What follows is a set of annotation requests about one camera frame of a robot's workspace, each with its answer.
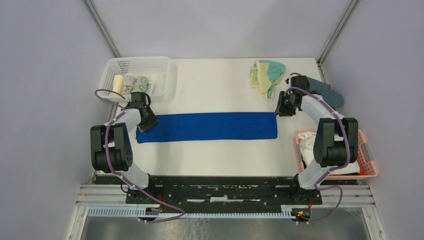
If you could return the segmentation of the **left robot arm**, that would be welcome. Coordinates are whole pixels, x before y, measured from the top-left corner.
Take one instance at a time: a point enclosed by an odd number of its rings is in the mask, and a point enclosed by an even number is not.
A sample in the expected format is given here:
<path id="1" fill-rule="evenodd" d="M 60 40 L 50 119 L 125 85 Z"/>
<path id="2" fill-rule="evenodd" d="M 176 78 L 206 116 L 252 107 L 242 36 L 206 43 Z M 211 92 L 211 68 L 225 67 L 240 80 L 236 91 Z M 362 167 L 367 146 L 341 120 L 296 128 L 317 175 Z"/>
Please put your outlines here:
<path id="1" fill-rule="evenodd" d="M 146 131 L 159 123 L 151 109 L 151 98 L 144 92 L 133 92 L 126 107 L 111 121 L 90 128 L 90 155 L 94 170 L 113 174 L 147 204 L 154 202 L 158 191 L 149 185 L 150 175 L 133 163 L 134 153 L 129 133 Z"/>

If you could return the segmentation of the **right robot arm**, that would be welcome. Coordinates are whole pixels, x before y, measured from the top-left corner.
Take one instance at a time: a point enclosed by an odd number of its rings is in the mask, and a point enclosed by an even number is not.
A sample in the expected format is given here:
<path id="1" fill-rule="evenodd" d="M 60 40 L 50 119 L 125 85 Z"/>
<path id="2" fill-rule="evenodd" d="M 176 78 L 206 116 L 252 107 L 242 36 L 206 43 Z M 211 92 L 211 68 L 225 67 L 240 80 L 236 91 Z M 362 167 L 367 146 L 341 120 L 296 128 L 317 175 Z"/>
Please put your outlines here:
<path id="1" fill-rule="evenodd" d="M 312 161 L 293 178 L 295 187 L 288 191 L 293 203 L 302 204 L 309 198 L 308 190 L 318 190 L 330 173 L 357 160 L 359 124 L 337 112 L 344 99 L 330 85 L 296 73 L 286 82 L 289 88 L 279 93 L 275 115 L 305 112 L 317 124 Z"/>

